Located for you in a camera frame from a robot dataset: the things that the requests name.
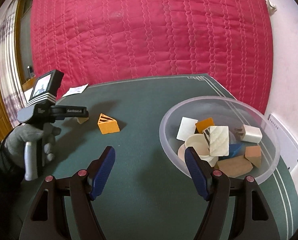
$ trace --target dark green table mat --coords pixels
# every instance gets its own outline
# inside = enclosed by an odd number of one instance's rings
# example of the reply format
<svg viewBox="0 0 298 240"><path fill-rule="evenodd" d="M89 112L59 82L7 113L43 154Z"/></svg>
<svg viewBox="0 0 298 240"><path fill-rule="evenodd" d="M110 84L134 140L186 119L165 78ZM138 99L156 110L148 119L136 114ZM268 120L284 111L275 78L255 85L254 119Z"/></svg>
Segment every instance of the dark green table mat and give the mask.
<svg viewBox="0 0 298 240"><path fill-rule="evenodd" d="M69 177L87 168L110 145L116 150L116 162L102 195L92 203L107 240L193 239L207 202L165 155L159 125L172 106L198 96L233 98L206 74L104 83L63 98L60 105L86 106L89 120L82 125L74 118L55 123L63 129L57 137L57 160L45 169L44 176L23 183L16 212L24 219L45 176ZM117 119L121 131L102 135L97 126L100 113ZM281 158L260 187L281 239L289 239L298 228L298 197ZM70 198L65 202L72 239L79 239ZM233 206L231 197L221 239L228 237Z"/></svg>

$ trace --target display screen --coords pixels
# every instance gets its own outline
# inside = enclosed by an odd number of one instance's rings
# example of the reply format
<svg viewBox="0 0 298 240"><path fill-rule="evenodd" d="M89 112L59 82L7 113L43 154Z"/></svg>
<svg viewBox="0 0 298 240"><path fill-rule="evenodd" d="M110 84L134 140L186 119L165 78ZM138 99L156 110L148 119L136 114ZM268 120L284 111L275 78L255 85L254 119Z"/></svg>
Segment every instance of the display screen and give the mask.
<svg viewBox="0 0 298 240"><path fill-rule="evenodd" d="M50 78L51 78L51 74L37 81L37 84L34 87L33 97L40 95L43 92L46 92Z"/></svg>

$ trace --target red quilted bedspread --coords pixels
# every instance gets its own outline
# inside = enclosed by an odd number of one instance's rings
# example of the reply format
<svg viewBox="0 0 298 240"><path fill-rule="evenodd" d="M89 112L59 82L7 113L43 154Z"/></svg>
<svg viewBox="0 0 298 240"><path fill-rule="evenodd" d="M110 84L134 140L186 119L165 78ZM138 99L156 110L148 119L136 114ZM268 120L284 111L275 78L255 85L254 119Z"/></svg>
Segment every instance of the red quilted bedspread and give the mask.
<svg viewBox="0 0 298 240"><path fill-rule="evenodd" d="M155 75L208 73L264 113L273 41L265 0L33 0L35 73L58 91Z"/></svg>

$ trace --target white paper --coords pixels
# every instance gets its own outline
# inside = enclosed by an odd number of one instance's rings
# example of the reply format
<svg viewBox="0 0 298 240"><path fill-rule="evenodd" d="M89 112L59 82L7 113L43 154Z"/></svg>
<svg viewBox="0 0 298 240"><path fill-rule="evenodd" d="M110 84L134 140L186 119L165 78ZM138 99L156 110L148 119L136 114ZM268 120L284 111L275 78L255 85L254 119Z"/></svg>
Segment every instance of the white paper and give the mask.
<svg viewBox="0 0 298 240"><path fill-rule="evenodd" d="M66 97L66 96L73 95L73 94L81 94L86 89L86 87L88 85L89 84L86 84L86 85L81 86L81 87L69 88L68 92L65 93L62 97Z"/></svg>

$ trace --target gray glove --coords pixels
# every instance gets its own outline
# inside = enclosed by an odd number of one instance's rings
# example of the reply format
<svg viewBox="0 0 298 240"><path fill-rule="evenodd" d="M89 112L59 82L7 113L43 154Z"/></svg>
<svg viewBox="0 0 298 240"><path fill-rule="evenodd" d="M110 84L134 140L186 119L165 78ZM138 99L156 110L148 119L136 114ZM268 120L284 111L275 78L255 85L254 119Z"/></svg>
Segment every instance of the gray glove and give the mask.
<svg viewBox="0 0 298 240"><path fill-rule="evenodd" d="M9 152L10 159L19 167L25 167L25 143L42 139L42 151L46 160L54 159L53 146L56 143L55 136L61 133L59 127L54 127L51 123L45 123L43 130L35 128L30 124L17 126L5 141L5 147Z"/></svg>

